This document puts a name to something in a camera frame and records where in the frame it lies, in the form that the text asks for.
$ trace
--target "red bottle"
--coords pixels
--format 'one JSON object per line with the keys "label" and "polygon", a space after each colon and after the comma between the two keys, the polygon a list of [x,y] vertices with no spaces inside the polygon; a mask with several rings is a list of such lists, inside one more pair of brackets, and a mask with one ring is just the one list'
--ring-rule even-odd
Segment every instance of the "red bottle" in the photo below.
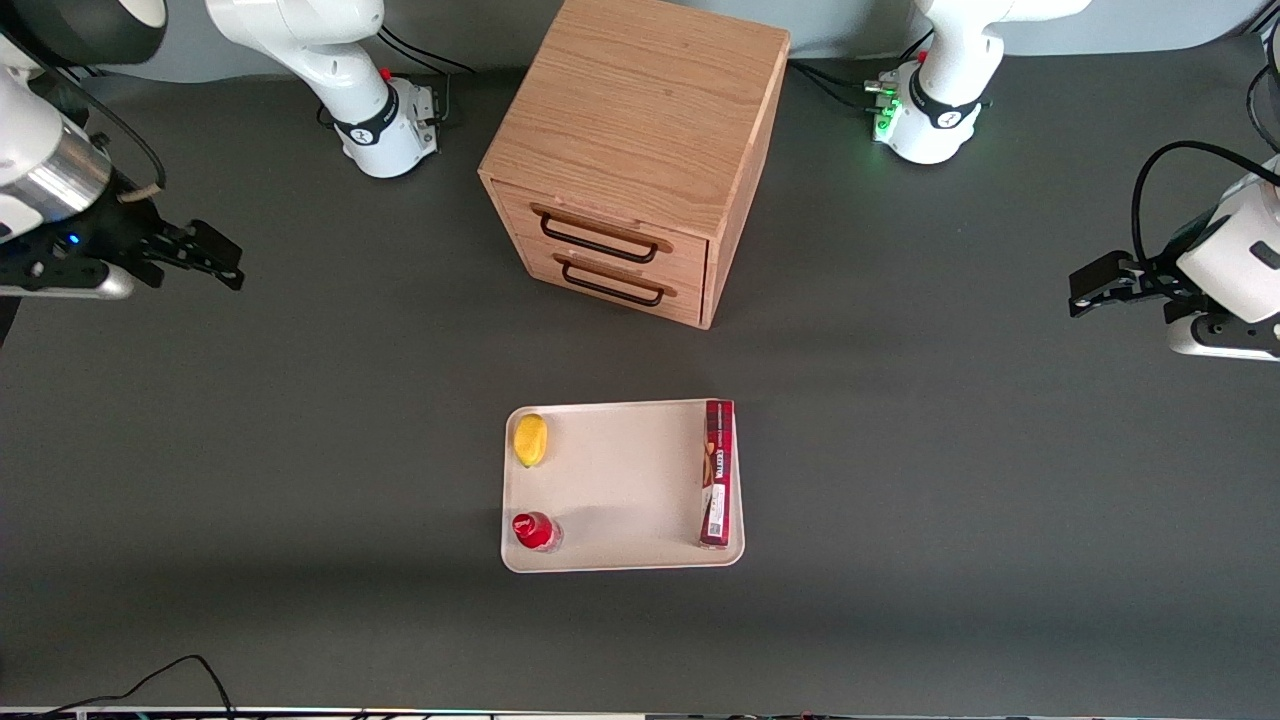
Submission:
{"label": "red bottle", "polygon": [[563,532],[556,520],[543,512],[521,512],[511,520],[511,529],[520,544],[538,552],[556,552]]}

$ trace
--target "wooden cabinet top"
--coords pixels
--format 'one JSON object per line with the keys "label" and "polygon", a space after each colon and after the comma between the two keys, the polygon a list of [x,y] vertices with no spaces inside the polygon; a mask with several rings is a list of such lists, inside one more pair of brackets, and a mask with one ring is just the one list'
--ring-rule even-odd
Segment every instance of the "wooden cabinet top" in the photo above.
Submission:
{"label": "wooden cabinet top", "polygon": [[663,0],[566,0],[480,172],[716,238],[788,47]]}

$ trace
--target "wooden drawer cabinet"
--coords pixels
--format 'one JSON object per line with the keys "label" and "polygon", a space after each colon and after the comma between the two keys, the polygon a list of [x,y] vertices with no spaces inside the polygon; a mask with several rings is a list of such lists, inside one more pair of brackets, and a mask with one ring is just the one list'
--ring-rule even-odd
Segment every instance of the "wooden drawer cabinet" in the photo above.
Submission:
{"label": "wooden drawer cabinet", "polygon": [[710,327],[787,51],[663,0],[566,0],[480,164],[525,269]]}

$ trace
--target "black metal handle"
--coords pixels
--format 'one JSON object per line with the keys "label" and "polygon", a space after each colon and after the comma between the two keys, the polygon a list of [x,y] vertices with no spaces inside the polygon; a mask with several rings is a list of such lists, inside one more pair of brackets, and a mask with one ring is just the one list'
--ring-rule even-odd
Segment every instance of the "black metal handle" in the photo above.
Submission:
{"label": "black metal handle", "polygon": [[609,297],[617,297],[618,300],[626,300],[627,302],[634,302],[636,305],[640,305],[641,307],[657,307],[658,304],[662,302],[662,296],[667,293],[667,291],[664,288],[660,288],[660,287],[646,287],[645,290],[652,290],[652,291],[654,291],[654,292],[658,293],[657,297],[654,297],[653,300],[646,300],[644,297],[637,297],[635,295],[630,295],[630,293],[622,292],[621,290],[613,290],[612,287],[604,287],[603,284],[593,283],[591,281],[584,281],[584,279],[580,279],[580,278],[575,278],[573,275],[568,274],[570,269],[575,266],[568,260],[561,259],[561,265],[563,266],[563,269],[561,270],[561,274],[564,277],[564,282],[567,282],[568,284],[576,284],[577,287],[585,287],[586,290],[590,290],[593,292],[603,292],[604,295],[608,295]]}
{"label": "black metal handle", "polygon": [[547,227],[547,223],[552,222],[550,213],[540,213],[540,214],[543,217],[543,223],[541,223],[543,234],[545,234],[547,237],[552,237],[567,242],[570,245],[576,245],[579,247],[585,247],[588,250],[594,250],[596,252],[604,252],[605,255],[611,255],[613,258],[617,258],[620,260],[626,260],[628,263],[652,263],[653,259],[658,256],[657,242],[649,243],[649,252],[645,252],[644,255],[636,255],[635,252],[627,252],[626,250],[618,250],[616,247],[609,247],[608,245],[600,245],[599,242],[591,242],[590,240],[586,238],[576,237],[559,231],[553,231],[552,228]]}

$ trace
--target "lemon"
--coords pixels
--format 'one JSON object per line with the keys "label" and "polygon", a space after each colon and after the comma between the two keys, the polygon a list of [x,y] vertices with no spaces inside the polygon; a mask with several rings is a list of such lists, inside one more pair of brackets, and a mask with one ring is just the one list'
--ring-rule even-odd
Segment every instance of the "lemon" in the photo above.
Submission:
{"label": "lemon", "polygon": [[511,447],[525,468],[541,462],[543,455],[547,455],[547,420],[534,414],[521,418],[511,438]]}

